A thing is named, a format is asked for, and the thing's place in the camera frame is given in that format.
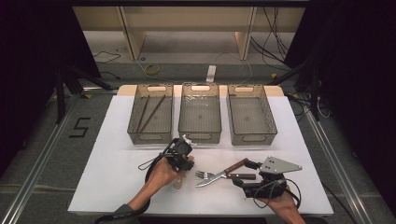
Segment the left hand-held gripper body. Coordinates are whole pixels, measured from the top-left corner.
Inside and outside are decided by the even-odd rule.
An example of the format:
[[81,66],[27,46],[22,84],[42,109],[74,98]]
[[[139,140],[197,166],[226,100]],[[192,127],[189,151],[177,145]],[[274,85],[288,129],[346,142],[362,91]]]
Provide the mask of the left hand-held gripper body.
[[162,156],[168,160],[173,169],[180,170],[179,166],[185,161],[191,161],[189,154],[192,152],[194,143],[183,134],[180,138],[174,138],[165,148]]

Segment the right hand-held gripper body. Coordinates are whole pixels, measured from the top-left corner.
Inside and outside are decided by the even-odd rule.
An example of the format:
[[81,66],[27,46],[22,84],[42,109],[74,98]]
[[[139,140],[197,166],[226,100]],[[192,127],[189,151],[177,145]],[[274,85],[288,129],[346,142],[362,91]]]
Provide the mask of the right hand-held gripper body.
[[259,170],[262,181],[243,185],[243,191],[247,198],[274,199],[281,196],[287,187],[284,174],[303,169],[301,165],[271,156],[267,157],[261,164],[262,167],[257,170]]

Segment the wooden-handled steel knife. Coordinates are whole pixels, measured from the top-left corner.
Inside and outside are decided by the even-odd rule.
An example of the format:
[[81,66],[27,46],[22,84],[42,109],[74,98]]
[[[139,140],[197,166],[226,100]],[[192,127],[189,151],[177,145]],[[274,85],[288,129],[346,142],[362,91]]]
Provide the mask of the wooden-handled steel knife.
[[246,160],[247,158],[242,159],[241,161],[231,165],[230,167],[224,169],[223,171],[214,174],[213,176],[209,177],[208,179],[202,179],[202,181],[198,184],[195,185],[196,188],[202,188],[205,187],[213,182],[215,182],[216,180],[223,178],[224,175],[227,174],[232,174],[234,170],[242,167],[244,165],[244,160]]

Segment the wooden-handled steel fork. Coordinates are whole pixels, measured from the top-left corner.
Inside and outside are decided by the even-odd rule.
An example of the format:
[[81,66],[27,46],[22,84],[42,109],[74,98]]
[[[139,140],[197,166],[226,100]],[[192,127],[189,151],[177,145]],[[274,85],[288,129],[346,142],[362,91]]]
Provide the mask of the wooden-handled steel fork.
[[[209,177],[213,176],[214,174],[209,172],[202,172],[202,171],[195,171],[195,176],[202,179],[208,179]],[[232,179],[232,178],[240,178],[246,180],[255,180],[255,174],[227,174],[224,175],[223,178]]]

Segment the smoky clear plastic bin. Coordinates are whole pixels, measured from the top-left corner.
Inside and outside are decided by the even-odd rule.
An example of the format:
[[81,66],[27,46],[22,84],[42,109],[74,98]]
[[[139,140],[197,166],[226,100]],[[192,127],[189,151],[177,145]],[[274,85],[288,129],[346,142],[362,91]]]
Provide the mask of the smoky clear plastic bin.
[[193,143],[219,143],[222,127],[217,84],[182,84],[177,130]]
[[270,146],[277,127],[263,85],[229,85],[227,94],[233,146]]
[[[173,91],[171,84],[141,84],[137,86],[127,128],[127,133],[135,145],[166,144],[171,141],[173,131]],[[166,97],[144,131],[137,133],[136,128],[142,109],[149,95],[150,99],[141,127],[163,95],[166,95]]]

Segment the brown wooden chopstick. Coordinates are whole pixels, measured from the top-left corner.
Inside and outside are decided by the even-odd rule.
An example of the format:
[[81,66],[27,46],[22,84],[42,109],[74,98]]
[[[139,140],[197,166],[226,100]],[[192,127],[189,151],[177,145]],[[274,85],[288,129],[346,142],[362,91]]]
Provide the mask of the brown wooden chopstick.
[[163,95],[163,97],[158,102],[158,104],[156,104],[156,106],[154,107],[154,109],[152,110],[150,115],[148,116],[147,120],[145,121],[144,125],[140,128],[140,130],[139,130],[140,133],[142,133],[144,131],[144,129],[146,128],[146,126],[148,125],[148,123],[150,122],[150,120],[152,119],[154,114],[156,113],[156,111],[159,109],[160,105],[163,103],[165,97],[166,97],[166,95]]
[[145,116],[145,113],[146,113],[146,110],[147,110],[147,107],[148,107],[148,104],[149,104],[149,99],[150,99],[150,95],[147,97],[147,100],[146,100],[146,102],[145,102],[145,104],[143,106],[142,113],[141,113],[141,116],[140,116],[140,119],[139,119],[139,122],[138,122],[138,125],[137,125],[137,128],[136,128],[136,132],[137,133],[139,133],[139,130],[140,130],[140,127],[141,127],[141,124],[142,124],[142,121],[143,121],[143,117]]

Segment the person's left hand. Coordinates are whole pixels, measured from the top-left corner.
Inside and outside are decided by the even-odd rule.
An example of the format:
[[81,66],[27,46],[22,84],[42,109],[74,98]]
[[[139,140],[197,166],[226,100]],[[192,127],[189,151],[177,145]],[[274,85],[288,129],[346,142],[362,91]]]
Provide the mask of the person's left hand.
[[184,177],[185,171],[175,171],[166,158],[161,158],[151,171],[147,186],[151,194],[173,182],[177,177]]

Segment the person's right hand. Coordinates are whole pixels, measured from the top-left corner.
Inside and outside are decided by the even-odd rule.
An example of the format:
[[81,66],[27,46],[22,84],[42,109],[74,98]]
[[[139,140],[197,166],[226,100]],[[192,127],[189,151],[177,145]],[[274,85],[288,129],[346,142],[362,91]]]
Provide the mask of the person's right hand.
[[268,205],[280,217],[299,214],[293,197],[286,191],[274,199],[259,198],[259,201]]

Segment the yellow coil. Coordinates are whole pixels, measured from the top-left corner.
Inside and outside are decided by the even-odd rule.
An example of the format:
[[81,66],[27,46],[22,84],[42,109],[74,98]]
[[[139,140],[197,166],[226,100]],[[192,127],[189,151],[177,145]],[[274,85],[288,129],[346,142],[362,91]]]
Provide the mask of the yellow coil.
[[148,76],[154,76],[160,72],[160,66],[158,64],[149,64],[144,68],[144,71]]

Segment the black metal stand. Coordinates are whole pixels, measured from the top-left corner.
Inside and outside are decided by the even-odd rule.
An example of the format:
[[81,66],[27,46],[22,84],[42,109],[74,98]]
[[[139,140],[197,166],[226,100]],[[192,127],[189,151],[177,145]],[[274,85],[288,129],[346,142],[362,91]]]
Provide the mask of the black metal stand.
[[114,87],[106,84],[104,81],[99,80],[97,77],[93,77],[87,72],[79,69],[75,66],[67,65],[61,67],[55,74],[56,80],[56,96],[57,96],[57,106],[58,106],[58,118],[56,123],[59,124],[65,116],[66,105],[65,105],[65,95],[64,86],[69,89],[72,94],[81,94],[83,92],[83,87],[78,81],[80,78],[86,79],[91,83],[99,86],[100,88],[113,91]]
[[298,76],[294,84],[294,89],[297,91],[310,91],[309,111],[316,120],[319,120],[318,115],[318,70],[311,60],[305,60],[300,65],[292,68],[289,72],[281,77],[278,77],[269,83],[267,86],[278,85],[295,75]]

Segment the white power strip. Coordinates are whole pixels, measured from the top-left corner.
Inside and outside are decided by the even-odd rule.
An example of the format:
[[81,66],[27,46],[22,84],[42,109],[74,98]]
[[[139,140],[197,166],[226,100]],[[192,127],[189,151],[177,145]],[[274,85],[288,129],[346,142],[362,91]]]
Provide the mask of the white power strip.
[[206,81],[208,83],[212,83],[215,79],[215,74],[216,74],[216,66],[209,65],[208,70],[207,70],[207,75],[206,75]]

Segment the black curtain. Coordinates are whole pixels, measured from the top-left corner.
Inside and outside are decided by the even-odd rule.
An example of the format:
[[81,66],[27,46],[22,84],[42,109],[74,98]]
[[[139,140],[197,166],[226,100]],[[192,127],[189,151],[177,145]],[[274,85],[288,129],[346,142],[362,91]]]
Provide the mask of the black curtain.
[[396,0],[308,0],[287,64],[308,57],[319,92],[396,215]]
[[53,0],[0,0],[0,175],[66,66],[100,76],[73,7]]

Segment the beige cabinet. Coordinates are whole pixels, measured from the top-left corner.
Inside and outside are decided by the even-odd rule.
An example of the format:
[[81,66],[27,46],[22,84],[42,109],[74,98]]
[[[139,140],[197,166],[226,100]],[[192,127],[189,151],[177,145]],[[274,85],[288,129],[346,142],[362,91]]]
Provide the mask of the beige cabinet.
[[281,33],[297,31],[302,7],[74,7],[84,31],[122,31],[130,58],[138,58],[146,33],[233,32],[239,58],[248,56],[254,32],[268,32],[270,23]]

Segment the aluminium floor rail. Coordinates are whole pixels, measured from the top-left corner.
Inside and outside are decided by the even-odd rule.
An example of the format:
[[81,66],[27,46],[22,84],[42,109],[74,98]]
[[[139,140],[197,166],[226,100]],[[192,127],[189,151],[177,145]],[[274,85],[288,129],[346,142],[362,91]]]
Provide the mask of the aluminium floor rail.
[[18,222],[18,219],[34,192],[36,183],[42,175],[53,150],[58,144],[61,134],[64,131],[64,127],[69,121],[70,115],[79,99],[80,96],[78,94],[72,95],[69,99],[64,116],[60,118],[51,129],[50,136],[48,137],[46,144],[40,149],[40,154],[36,158],[35,164],[32,166],[23,183],[18,187],[16,196],[11,201],[5,215],[0,218],[0,224],[16,224]]
[[351,179],[347,175],[346,169],[344,168],[343,164],[337,157],[334,148],[330,142],[330,139],[325,133],[323,127],[308,109],[306,109],[305,112],[306,118],[310,123],[310,126],[313,129],[320,143],[325,157],[332,168],[337,182],[346,197],[346,200],[349,204],[349,207],[351,209],[351,212],[353,213],[356,222],[358,224],[373,224],[372,219],[370,218],[367,210],[364,207],[363,200],[361,199],[359,193],[352,184]]

